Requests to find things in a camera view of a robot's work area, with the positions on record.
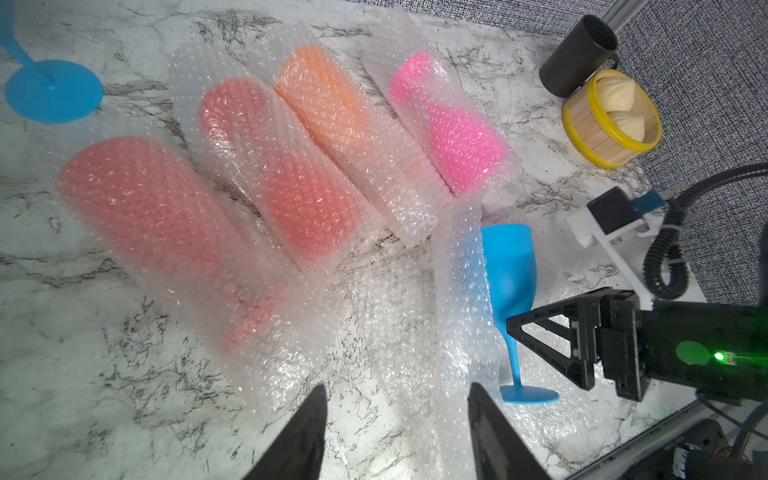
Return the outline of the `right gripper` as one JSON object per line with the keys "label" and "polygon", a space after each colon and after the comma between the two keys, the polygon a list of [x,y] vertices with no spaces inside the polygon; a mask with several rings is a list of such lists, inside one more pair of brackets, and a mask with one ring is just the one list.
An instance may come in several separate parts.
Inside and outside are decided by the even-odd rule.
{"label": "right gripper", "polygon": [[620,291],[540,306],[509,317],[506,328],[582,390],[595,386],[600,358],[617,395],[633,401],[652,379],[721,399],[767,399],[765,308],[658,301],[645,311],[636,294]]}

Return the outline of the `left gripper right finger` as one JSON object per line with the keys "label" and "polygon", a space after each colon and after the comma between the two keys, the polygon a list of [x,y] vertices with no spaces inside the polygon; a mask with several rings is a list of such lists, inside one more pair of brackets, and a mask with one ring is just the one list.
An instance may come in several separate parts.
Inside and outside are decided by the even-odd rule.
{"label": "left gripper right finger", "polygon": [[478,480],[550,479],[479,383],[469,390],[468,419]]}

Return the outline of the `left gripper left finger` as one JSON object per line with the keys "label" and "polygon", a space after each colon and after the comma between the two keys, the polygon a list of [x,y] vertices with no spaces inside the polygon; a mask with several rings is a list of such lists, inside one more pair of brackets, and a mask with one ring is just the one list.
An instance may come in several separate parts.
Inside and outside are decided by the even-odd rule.
{"label": "left gripper left finger", "polygon": [[317,480],[325,452],[327,390],[317,384],[244,479]]}

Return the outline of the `blue wine glass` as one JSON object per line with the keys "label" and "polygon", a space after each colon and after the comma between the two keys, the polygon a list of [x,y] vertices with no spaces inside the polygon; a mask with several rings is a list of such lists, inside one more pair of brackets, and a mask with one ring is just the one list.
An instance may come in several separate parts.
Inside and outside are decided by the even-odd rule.
{"label": "blue wine glass", "polygon": [[507,319],[531,310],[537,289],[532,230],[524,224],[498,224],[481,229],[493,322],[506,344],[513,377],[499,387],[506,403],[549,404],[559,399],[553,390],[522,384],[517,341],[507,332]]}
{"label": "blue wine glass", "polygon": [[61,124],[84,118],[103,99],[103,86],[88,68],[63,60],[33,61],[18,43],[15,3],[1,3],[1,48],[22,67],[6,83],[5,99],[26,119]]}

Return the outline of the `bubble wrap sheet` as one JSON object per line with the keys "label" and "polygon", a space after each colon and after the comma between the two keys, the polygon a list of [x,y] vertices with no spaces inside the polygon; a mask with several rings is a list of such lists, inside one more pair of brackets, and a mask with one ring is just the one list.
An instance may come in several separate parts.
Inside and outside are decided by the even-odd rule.
{"label": "bubble wrap sheet", "polygon": [[557,479],[565,478],[596,460],[612,440],[599,426],[597,403],[587,395],[553,405],[503,401],[499,388],[510,367],[494,321],[481,200],[478,194],[454,200],[432,234],[437,357],[433,416],[422,439],[422,472],[427,479],[475,478],[468,397],[472,385],[479,384],[497,415],[488,422],[488,431],[516,431],[536,465]]}
{"label": "bubble wrap sheet", "polygon": [[232,443],[236,471],[254,465],[323,384],[323,478],[472,478],[467,351],[449,295],[448,268],[423,249],[347,272],[329,294],[336,329],[325,345],[269,372],[278,408],[249,398]]}

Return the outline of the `red wine glass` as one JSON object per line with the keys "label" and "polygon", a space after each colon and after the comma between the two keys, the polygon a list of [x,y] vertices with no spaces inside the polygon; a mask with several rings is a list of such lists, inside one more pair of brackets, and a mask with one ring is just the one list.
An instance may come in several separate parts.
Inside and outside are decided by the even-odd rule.
{"label": "red wine glass", "polygon": [[381,227],[378,213],[272,87],[226,52],[186,43],[168,89],[188,150],[253,204],[306,275],[331,277]]}

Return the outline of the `coral wrapped wine glass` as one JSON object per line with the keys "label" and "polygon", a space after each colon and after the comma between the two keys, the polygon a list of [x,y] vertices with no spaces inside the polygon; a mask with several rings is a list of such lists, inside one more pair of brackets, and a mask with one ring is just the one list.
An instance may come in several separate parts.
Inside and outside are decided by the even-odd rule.
{"label": "coral wrapped wine glass", "polygon": [[84,229],[214,349],[315,354],[332,341],[321,290],[162,131],[101,115],[54,125],[35,164]]}

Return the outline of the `pink wrapped wine glass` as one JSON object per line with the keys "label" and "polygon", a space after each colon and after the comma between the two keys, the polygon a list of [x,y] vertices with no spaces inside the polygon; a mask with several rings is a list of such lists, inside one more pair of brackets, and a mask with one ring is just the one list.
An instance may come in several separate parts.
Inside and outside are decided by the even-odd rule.
{"label": "pink wrapped wine glass", "polygon": [[488,191],[519,172],[517,153],[402,8],[373,27],[362,63],[454,195]]}

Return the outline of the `orange wrapped wine glass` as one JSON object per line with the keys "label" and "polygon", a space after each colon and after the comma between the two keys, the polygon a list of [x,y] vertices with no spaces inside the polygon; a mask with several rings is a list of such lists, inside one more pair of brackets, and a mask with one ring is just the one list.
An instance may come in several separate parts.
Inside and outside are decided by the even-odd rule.
{"label": "orange wrapped wine glass", "polygon": [[406,245],[425,240],[451,194],[405,128],[378,109],[310,30],[267,29],[259,74]]}

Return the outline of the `yellow bamboo steamer basket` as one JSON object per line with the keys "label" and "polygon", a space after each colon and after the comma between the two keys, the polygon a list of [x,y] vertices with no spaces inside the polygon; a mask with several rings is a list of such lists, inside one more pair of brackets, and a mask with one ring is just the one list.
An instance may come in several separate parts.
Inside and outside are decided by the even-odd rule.
{"label": "yellow bamboo steamer basket", "polygon": [[596,73],[565,101],[562,122],[568,139],[583,157],[601,168],[613,170],[655,148],[663,129],[655,105],[635,82],[635,103],[629,112],[644,117],[645,138],[637,142],[623,134],[611,122],[597,97],[596,82],[605,77],[630,78],[614,69]]}

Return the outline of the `upper white bun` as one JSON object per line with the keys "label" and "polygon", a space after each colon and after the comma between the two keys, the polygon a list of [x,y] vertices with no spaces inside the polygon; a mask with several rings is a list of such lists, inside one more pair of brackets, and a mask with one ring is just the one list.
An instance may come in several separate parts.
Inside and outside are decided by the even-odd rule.
{"label": "upper white bun", "polygon": [[596,82],[596,93],[606,113],[628,112],[635,103],[636,83],[630,78],[605,77]]}

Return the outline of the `black mug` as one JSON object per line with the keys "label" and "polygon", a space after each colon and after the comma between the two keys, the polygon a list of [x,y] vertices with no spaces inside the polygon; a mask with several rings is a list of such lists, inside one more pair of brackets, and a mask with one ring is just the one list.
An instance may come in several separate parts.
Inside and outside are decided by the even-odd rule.
{"label": "black mug", "polygon": [[618,38],[599,17],[582,17],[539,70],[544,88],[567,98],[606,62],[617,69]]}

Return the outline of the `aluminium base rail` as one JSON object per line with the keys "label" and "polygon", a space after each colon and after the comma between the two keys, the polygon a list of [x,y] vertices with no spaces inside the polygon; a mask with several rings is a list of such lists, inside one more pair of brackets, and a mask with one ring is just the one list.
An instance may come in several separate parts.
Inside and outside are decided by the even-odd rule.
{"label": "aluminium base rail", "polygon": [[704,420],[717,421],[723,433],[723,440],[734,439],[739,427],[722,414],[707,407],[700,400],[683,407],[679,412],[660,421],[645,432],[588,464],[569,479],[619,479],[628,470],[653,456],[657,451],[682,440],[685,433]]}

